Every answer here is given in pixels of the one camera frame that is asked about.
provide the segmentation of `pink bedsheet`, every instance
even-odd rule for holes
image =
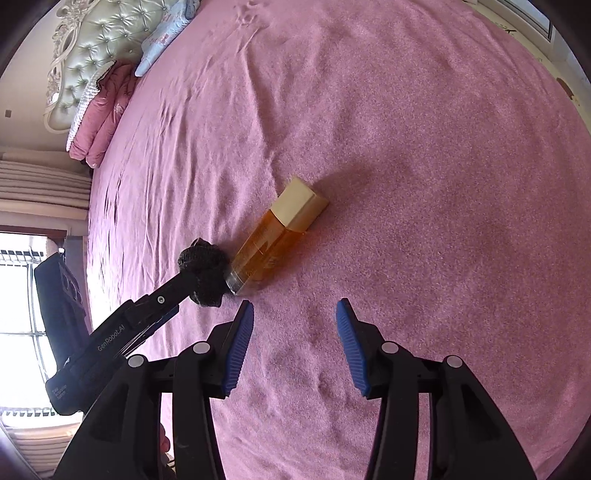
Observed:
[[[459,0],[203,0],[95,173],[93,317],[198,236],[235,252],[298,175],[332,204],[250,297],[241,380],[213,407],[228,478],[363,478],[378,402],[339,343],[345,296],[414,354],[462,356],[545,478],[591,413],[590,158],[556,80]],[[179,353],[239,302],[184,302],[142,351]],[[426,452],[422,429],[423,477]]]

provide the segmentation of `tufted headboard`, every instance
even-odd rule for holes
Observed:
[[[141,43],[177,0],[66,0],[56,33],[49,74],[46,128],[70,129],[76,106],[95,71],[126,58],[139,63]]]

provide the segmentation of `black device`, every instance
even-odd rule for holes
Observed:
[[[89,342],[80,287],[59,253],[37,265],[34,275],[47,339],[61,367]]]
[[[365,480],[413,480],[419,393],[430,400],[428,480],[536,479],[505,417],[461,358],[414,357],[360,322],[348,299],[337,304],[336,317],[354,385],[382,402]]]
[[[55,411],[87,413],[126,357],[178,313],[178,304],[198,282],[198,276],[185,269],[152,294],[127,300],[115,310],[46,382]]]
[[[148,362],[133,355],[102,391],[66,449],[54,480],[158,480],[160,400],[173,394],[178,478],[225,479],[210,398],[236,387],[254,325],[254,308],[243,301],[232,322],[216,325],[207,341],[177,357]]]
[[[431,405],[428,480],[535,480],[509,424],[462,359],[414,357],[360,322],[347,299],[337,304],[336,323],[353,383],[367,399],[381,399],[365,480],[414,478],[419,393],[429,393]],[[210,398],[236,387],[253,325],[254,308],[243,301],[234,321],[178,357],[130,357],[89,410],[54,480],[163,479],[164,392],[173,393],[176,478],[225,480]]]

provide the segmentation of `gold bottle cap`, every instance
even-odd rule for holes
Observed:
[[[293,177],[271,205],[271,211],[286,228],[303,233],[328,204],[327,199],[317,195],[298,177]]]

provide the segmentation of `screw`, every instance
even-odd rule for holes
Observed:
[[[384,342],[382,344],[382,351],[384,353],[396,353],[398,352],[398,345],[394,342]]]
[[[195,343],[195,345],[193,345],[193,352],[199,354],[199,355],[203,355],[204,353],[209,352],[210,346],[209,343],[207,342],[199,342],[199,343]]]
[[[450,355],[447,357],[447,364],[452,368],[460,368],[464,364],[464,362],[462,362],[462,359],[460,357]]]
[[[131,368],[141,367],[144,364],[144,357],[141,355],[134,355],[127,363]]]

